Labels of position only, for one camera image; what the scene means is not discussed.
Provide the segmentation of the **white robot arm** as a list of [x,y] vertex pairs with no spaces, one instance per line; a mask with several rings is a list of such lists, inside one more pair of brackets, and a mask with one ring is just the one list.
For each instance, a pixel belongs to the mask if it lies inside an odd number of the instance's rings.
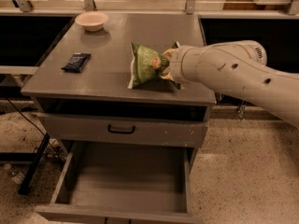
[[177,83],[201,83],[299,127],[299,75],[268,67],[259,43],[246,40],[180,46],[165,51],[164,56],[170,61],[166,76]]

